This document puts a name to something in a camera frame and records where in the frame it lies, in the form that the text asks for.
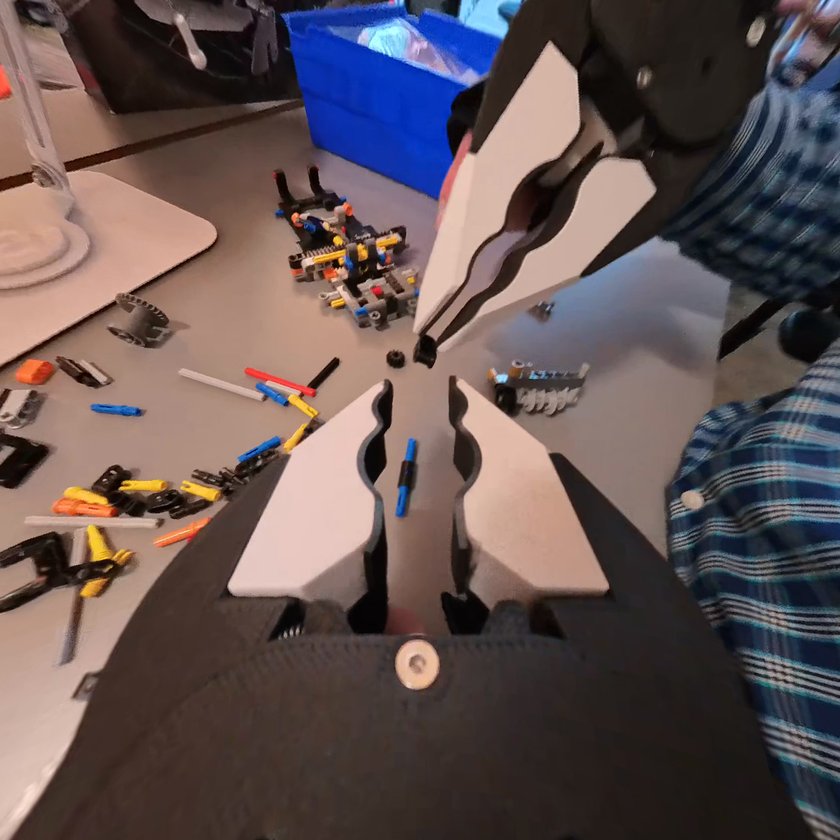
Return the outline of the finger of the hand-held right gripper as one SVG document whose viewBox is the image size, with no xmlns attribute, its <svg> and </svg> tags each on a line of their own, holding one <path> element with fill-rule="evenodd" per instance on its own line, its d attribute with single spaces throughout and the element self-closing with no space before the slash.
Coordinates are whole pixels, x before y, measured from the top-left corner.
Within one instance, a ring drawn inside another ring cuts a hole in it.
<svg viewBox="0 0 840 840">
<path fill-rule="evenodd" d="M 472 140 L 480 154 L 479 184 L 509 204 L 505 233 L 512 218 L 512 202 L 533 177 L 556 168 L 563 180 L 551 185 L 554 193 L 573 169 L 597 145 L 604 148 L 604 123 L 596 111 L 581 106 L 578 75 L 552 44 L 546 45 L 512 95 L 484 140 L 475 128 Z M 416 305 L 415 334 L 429 335 L 429 260 Z"/>
<path fill-rule="evenodd" d="M 429 257 L 430 354 L 595 272 L 596 260 L 656 195 L 643 162 L 600 152 L 597 145 L 573 169 L 542 222 L 508 248 L 479 290 L 469 289 L 469 278 L 479 254 L 503 234 L 510 206 L 477 182 L 480 154 L 465 156 Z"/>
</svg>

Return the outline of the blue pin with black bush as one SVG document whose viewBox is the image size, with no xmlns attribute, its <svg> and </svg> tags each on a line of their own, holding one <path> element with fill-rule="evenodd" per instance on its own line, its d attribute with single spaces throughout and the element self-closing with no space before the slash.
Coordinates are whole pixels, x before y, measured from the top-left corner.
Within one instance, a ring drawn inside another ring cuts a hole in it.
<svg viewBox="0 0 840 840">
<path fill-rule="evenodd" d="M 417 440 L 410 437 L 407 440 L 406 452 L 401 464 L 400 474 L 397 481 L 397 501 L 395 515 L 403 519 L 408 513 L 410 499 L 415 484 L 415 472 L 417 466 Z"/>
</svg>

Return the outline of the pile of lego pieces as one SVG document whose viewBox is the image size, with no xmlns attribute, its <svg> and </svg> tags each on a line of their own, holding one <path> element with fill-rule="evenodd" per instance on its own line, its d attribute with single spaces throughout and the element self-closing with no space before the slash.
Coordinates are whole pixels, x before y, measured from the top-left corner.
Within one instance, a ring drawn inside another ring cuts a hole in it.
<svg viewBox="0 0 840 840">
<path fill-rule="evenodd" d="M 233 468 L 196 469 L 179 486 L 164 479 L 135 479 L 131 470 L 111 465 L 89 487 L 66 490 L 51 514 L 26 518 L 25 525 L 39 533 L 2 547 L 2 569 L 19 563 L 30 563 L 33 569 L 32 581 L 2 593 L 2 613 L 59 589 L 73 592 L 58 666 L 68 665 L 76 656 L 85 605 L 100 597 L 122 569 L 135 561 L 133 551 L 113 547 L 109 529 L 155 530 L 165 518 L 187 519 L 188 524 L 156 538 L 153 545 L 166 548 L 188 542 L 209 523 L 206 511 L 235 499 L 322 425 L 319 412 L 299 393 L 283 392 L 277 383 L 260 384 L 258 391 L 275 403 L 303 411 L 306 423 L 288 439 L 272 437 L 253 447 Z"/>
</svg>

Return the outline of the person's right forearm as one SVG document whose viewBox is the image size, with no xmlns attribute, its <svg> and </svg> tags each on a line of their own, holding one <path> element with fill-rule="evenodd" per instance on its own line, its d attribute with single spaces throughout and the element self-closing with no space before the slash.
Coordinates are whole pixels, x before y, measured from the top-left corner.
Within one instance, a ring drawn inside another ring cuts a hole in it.
<svg viewBox="0 0 840 840">
<path fill-rule="evenodd" d="M 768 82 L 659 236 L 766 298 L 803 301 L 838 282 L 838 86 Z"/>
</svg>

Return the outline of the red lego axle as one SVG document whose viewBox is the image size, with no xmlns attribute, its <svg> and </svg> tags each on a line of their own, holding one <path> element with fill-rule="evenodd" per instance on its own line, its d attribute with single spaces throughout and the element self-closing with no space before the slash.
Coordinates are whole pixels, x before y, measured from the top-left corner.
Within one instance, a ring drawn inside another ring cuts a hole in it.
<svg viewBox="0 0 840 840">
<path fill-rule="evenodd" d="M 283 379 L 282 377 L 279 377 L 279 376 L 274 375 L 274 374 L 267 373 L 265 371 L 260 371 L 258 369 L 253 368 L 253 367 L 245 367 L 244 373 L 247 376 L 249 376 L 251 378 L 254 378 L 256 380 L 259 380 L 261 382 L 266 382 L 266 383 L 269 383 L 269 384 L 272 384 L 272 385 L 277 385 L 281 389 L 283 388 L 283 389 L 286 389 L 287 391 L 298 392 L 300 395 L 303 395 L 303 396 L 314 397 L 317 394 L 317 389 L 316 388 L 312 388 L 308 385 L 301 385 L 297 382 Z"/>
</svg>

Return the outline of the long grey lego axle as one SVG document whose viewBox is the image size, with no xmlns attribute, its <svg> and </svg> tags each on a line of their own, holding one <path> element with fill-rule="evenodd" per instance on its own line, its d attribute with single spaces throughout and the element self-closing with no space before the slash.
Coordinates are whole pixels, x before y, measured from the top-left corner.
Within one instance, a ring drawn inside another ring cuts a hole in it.
<svg viewBox="0 0 840 840">
<path fill-rule="evenodd" d="M 207 385 L 216 390 L 226 393 L 243 396 L 251 401 L 262 403 L 267 399 L 267 395 L 256 388 L 248 388 L 243 385 L 237 385 L 231 382 L 220 380 L 208 374 L 203 374 L 198 371 L 181 368 L 178 370 L 178 375 L 191 382 Z"/>
</svg>

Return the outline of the lego chassis assembly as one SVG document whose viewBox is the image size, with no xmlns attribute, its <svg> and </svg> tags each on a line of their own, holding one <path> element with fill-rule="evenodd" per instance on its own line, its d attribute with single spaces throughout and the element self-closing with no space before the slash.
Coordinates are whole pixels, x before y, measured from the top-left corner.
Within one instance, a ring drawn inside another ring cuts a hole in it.
<svg viewBox="0 0 840 840">
<path fill-rule="evenodd" d="M 294 281 L 322 283 L 322 304 L 348 312 L 361 329 L 384 329 L 415 317 L 418 271 L 403 259 L 404 226 L 377 230 L 362 223 L 346 196 L 322 186 L 316 165 L 308 167 L 306 196 L 294 196 L 282 170 L 273 171 L 273 180 L 279 198 L 275 216 L 299 245 L 288 256 Z"/>
</svg>

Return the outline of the light grey lego connector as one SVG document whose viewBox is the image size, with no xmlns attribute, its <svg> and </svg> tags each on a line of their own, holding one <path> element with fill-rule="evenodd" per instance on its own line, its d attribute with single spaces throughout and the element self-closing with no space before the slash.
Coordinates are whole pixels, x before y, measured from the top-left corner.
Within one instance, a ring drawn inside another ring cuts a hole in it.
<svg viewBox="0 0 840 840">
<path fill-rule="evenodd" d="M 46 396 L 31 389 L 3 389 L 1 392 L 1 427 L 16 431 L 36 419 Z"/>
</svg>

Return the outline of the person's right hand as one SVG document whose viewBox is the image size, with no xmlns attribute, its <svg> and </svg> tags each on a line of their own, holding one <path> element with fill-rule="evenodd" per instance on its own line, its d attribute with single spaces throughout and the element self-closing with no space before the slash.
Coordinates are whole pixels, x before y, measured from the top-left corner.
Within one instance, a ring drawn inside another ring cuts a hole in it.
<svg viewBox="0 0 840 840">
<path fill-rule="evenodd" d="M 438 196 L 437 201 L 437 215 L 435 219 L 435 228 L 438 229 L 444 219 L 445 210 L 448 205 L 448 201 L 450 195 L 452 193 L 452 189 L 455 183 L 456 176 L 459 172 L 459 168 L 462 165 L 467 153 L 469 152 L 469 148 L 472 141 L 472 131 L 468 130 L 465 132 L 462 140 L 460 141 L 457 151 L 454 154 L 454 159 L 451 165 L 448 168 L 447 174 L 444 178 L 444 182 L 440 188 L 440 193 Z"/>
</svg>

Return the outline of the grey worm gear beam assembly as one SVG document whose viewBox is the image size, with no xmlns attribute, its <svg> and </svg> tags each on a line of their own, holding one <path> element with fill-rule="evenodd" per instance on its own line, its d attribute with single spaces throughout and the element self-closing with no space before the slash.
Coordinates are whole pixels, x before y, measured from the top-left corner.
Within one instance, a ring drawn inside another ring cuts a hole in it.
<svg viewBox="0 0 840 840">
<path fill-rule="evenodd" d="M 584 362 L 573 371 L 543 370 L 513 360 L 505 371 L 490 368 L 487 378 L 494 403 L 510 417 L 519 413 L 553 416 L 578 402 L 590 369 Z"/>
</svg>

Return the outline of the person's plaid shirt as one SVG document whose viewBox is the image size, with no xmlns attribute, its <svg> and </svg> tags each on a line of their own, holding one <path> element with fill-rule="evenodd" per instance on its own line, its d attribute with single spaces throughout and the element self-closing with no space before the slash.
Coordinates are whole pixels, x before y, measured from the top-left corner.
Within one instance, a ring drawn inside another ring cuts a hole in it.
<svg viewBox="0 0 840 840">
<path fill-rule="evenodd" d="M 839 838 L 839 342 L 711 409 L 667 489 L 668 561 L 737 663 L 772 775 Z"/>
</svg>

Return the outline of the clear stand with round foot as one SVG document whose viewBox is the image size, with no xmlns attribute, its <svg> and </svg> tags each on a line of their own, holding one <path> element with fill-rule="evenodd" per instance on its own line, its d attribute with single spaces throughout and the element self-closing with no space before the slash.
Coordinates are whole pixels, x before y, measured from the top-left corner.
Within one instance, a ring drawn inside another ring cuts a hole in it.
<svg viewBox="0 0 840 840">
<path fill-rule="evenodd" d="M 53 141 L 46 108 L 13 2 L 2 2 L 2 63 L 16 101 L 38 188 L 29 214 L 15 208 L 2 221 L 2 289 L 32 287 L 71 272 L 87 257 L 90 239 L 70 217 L 77 201 Z"/>
</svg>

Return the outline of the dark cabinet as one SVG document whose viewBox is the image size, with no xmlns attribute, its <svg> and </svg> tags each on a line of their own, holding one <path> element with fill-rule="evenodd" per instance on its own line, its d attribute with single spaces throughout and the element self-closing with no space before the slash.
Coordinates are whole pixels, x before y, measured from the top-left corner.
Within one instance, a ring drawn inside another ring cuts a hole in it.
<svg viewBox="0 0 840 840">
<path fill-rule="evenodd" d="M 62 37 L 86 90 L 126 114 L 272 102 L 299 95 L 283 14 L 319 2 L 63 1 Z M 207 59 L 197 70 L 172 16 Z"/>
</svg>

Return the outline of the black lego frame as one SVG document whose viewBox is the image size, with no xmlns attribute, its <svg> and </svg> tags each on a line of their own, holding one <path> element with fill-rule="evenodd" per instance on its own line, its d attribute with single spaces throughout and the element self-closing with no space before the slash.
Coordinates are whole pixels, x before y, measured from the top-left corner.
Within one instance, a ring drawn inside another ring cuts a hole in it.
<svg viewBox="0 0 840 840">
<path fill-rule="evenodd" d="M 18 488 L 48 455 L 49 447 L 45 444 L 1 432 L 1 488 Z"/>
</svg>

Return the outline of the white rounded base plate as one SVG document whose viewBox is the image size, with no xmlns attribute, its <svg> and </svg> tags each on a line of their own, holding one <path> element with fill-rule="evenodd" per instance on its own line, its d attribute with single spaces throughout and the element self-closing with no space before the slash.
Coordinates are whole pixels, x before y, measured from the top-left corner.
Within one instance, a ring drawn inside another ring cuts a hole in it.
<svg viewBox="0 0 840 840">
<path fill-rule="evenodd" d="M 207 220 L 96 171 L 70 173 L 71 220 L 90 239 L 72 271 L 28 288 L 2 290 L 1 362 L 40 344 L 209 249 Z"/>
</svg>

